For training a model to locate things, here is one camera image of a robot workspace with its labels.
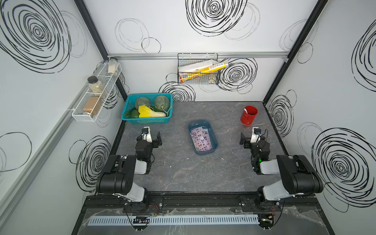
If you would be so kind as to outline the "dark teal storage box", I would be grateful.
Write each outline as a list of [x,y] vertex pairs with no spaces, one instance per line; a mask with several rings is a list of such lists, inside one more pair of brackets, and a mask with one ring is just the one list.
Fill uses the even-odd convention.
[[193,121],[188,126],[194,151],[199,156],[214,153],[218,148],[218,141],[211,124],[207,120]]

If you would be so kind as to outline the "purple Kuromi sticker sheet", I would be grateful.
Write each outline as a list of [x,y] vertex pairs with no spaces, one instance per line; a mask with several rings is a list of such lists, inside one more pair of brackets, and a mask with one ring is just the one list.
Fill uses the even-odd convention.
[[207,152],[213,149],[207,128],[198,127],[192,129],[190,135],[196,151]]

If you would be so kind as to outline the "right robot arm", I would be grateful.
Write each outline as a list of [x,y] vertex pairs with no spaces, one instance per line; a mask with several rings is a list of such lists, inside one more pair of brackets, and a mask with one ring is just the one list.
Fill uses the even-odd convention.
[[252,169],[257,175],[280,175],[271,185],[258,188],[258,202],[277,202],[297,195],[321,193],[324,183],[304,155],[277,155],[270,160],[270,143],[259,129],[251,137],[240,134],[240,145],[251,153]]

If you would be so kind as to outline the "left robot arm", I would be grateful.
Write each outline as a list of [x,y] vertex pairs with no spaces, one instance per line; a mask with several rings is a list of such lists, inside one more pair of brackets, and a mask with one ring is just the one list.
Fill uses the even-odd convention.
[[134,155],[110,155],[96,183],[96,193],[112,195],[130,202],[141,203],[146,200],[147,189],[134,182],[135,175],[150,173],[155,161],[153,149],[162,145],[161,134],[151,138],[149,127],[144,127],[137,137]]

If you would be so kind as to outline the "yellow foil box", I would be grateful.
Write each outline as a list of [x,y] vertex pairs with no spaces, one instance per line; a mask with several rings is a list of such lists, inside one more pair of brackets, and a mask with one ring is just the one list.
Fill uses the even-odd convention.
[[180,72],[180,82],[184,83],[188,80],[192,80],[201,76],[204,76],[206,74],[215,73],[221,69],[225,69],[228,67],[227,62],[221,62],[217,63],[205,68],[202,68],[200,70],[196,70],[193,72]]

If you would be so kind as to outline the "green toy cucumber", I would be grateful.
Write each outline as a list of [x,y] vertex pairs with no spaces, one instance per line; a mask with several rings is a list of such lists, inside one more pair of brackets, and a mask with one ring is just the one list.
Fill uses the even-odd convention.
[[123,117],[124,118],[138,118],[140,115],[139,111],[136,110],[136,109],[133,109],[133,110],[129,110],[128,112],[126,112]]

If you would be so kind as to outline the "red cup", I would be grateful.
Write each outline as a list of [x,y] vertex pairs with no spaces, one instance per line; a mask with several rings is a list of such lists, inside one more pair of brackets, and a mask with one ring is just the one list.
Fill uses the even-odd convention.
[[243,110],[240,122],[243,125],[250,126],[258,114],[258,110],[254,106],[246,106]]

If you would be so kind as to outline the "teal plastic basket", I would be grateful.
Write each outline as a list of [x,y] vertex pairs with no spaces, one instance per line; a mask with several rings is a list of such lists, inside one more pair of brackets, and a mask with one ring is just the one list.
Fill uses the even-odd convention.
[[[165,97],[167,99],[167,109],[158,112],[152,108],[155,105],[157,97]],[[138,105],[136,103],[139,98],[146,98],[150,101],[149,105]],[[173,97],[171,93],[147,93],[147,94],[133,94],[129,95],[121,115],[121,119],[131,124],[162,124],[168,123],[172,117],[173,111]]]

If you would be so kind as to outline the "left green melon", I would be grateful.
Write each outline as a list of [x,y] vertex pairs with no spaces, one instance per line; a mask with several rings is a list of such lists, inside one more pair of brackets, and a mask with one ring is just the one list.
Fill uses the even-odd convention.
[[151,107],[151,101],[147,97],[139,97],[135,102],[135,108],[138,110],[140,106]]

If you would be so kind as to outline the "green melon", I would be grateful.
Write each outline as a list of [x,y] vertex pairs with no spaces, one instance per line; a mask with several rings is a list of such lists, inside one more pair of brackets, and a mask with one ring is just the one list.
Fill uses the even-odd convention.
[[140,106],[151,107],[151,101],[147,97],[139,97],[135,102],[135,108],[138,110]]
[[170,108],[170,100],[166,96],[158,96],[154,100],[154,107],[161,111],[161,112],[167,112]]

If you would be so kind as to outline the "right green melon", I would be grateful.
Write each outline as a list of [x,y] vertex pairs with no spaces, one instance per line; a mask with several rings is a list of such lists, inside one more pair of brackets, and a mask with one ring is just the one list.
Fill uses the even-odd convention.
[[167,112],[170,108],[170,100],[166,96],[158,96],[154,100],[154,107],[161,111],[161,112]]

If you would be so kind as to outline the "black lid spice jar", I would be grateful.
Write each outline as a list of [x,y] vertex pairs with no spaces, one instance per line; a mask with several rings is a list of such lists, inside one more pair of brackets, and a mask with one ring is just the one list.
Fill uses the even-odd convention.
[[104,90],[104,86],[103,86],[103,83],[96,76],[88,77],[87,81],[89,83],[89,88],[92,93],[97,94],[97,95],[102,94]]

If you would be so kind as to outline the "clear lid jar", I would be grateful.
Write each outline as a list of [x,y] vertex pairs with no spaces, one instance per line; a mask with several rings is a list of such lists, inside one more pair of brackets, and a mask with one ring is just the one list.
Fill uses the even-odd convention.
[[116,57],[110,57],[108,60],[108,73],[113,75],[118,66],[118,59]]

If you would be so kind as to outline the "white paper package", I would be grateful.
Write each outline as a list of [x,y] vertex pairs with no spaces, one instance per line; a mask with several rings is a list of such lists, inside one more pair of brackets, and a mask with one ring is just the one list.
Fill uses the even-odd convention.
[[199,70],[210,67],[212,65],[217,64],[218,62],[216,60],[206,60],[190,65],[185,65],[185,66],[180,66],[178,67],[179,72],[187,72],[187,73],[192,73],[192,72],[199,72]]

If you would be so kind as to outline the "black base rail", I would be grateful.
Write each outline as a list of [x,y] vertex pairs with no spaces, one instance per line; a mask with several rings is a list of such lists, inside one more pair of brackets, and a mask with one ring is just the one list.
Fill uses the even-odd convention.
[[171,193],[150,192],[143,202],[129,202],[117,196],[94,195],[86,197],[81,213],[88,209],[119,209],[127,213],[163,214],[180,208],[236,208],[242,212],[280,212],[282,206],[317,206],[315,196],[297,196],[278,202],[262,201],[256,192],[240,193]]

